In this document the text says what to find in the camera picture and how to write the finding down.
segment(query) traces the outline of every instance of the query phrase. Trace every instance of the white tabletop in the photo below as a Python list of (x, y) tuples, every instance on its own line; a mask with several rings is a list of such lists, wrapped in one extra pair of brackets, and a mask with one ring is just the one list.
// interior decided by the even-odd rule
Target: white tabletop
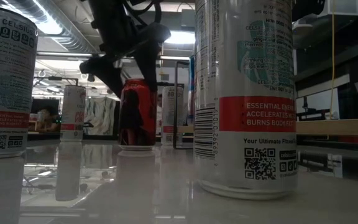
[[(0, 159), (0, 223), (358, 223), (358, 152), (300, 146), (298, 190), (250, 201), (203, 190), (192, 151), (85, 141), (70, 155), (57, 147), (33, 142), (25, 159)], [(78, 179), (82, 191), (71, 192)], [(65, 193), (75, 198), (57, 201)]]

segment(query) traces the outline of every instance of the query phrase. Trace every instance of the yellow cable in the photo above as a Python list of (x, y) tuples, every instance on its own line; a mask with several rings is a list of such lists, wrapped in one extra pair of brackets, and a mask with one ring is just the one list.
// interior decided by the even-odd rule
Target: yellow cable
[(333, 80), (331, 85), (331, 106), (329, 108), (329, 119), (333, 118), (333, 99), (334, 99), (334, 81), (335, 81), (335, 0), (333, 0)]

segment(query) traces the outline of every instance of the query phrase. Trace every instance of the red can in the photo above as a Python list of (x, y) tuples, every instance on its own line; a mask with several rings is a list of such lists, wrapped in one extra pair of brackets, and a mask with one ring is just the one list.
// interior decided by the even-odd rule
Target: red can
[(149, 150), (155, 144), (157, 92), (144, 79), (127, 80), (121, 95), (119, 143), (125, 150)]

